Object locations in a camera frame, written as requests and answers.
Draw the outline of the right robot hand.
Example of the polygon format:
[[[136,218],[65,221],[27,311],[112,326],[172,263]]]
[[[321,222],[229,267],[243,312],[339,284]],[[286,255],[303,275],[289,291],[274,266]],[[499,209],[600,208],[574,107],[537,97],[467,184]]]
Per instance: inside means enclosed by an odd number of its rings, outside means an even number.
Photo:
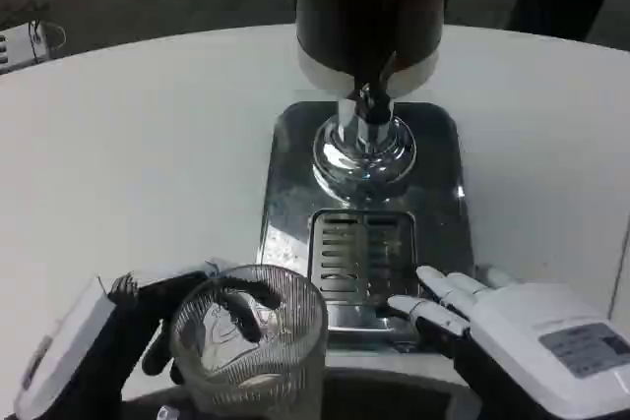
[[[415,270],[421,296],[387,300],[391,316],[449,358],[481,419],[626,419],[629,338],[569,286]]]

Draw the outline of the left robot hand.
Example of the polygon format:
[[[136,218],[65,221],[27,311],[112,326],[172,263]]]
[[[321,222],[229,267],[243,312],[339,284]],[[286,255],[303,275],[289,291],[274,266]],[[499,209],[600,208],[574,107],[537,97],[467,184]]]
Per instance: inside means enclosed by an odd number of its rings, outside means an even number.
[[[154,274],[130,271],[110,284],[94,277],[31,357],[12,418],[115,419],[122,390],[137,366],[149,377],[168,369],[171,379],[182,384],[171,361],[171,324],[200,286],[209,287],[248,341],[260,341],[253,311],[239,297],[246,293],[269,309],[279,308],[282,297],[264,281],[228,271],[204,262]]]

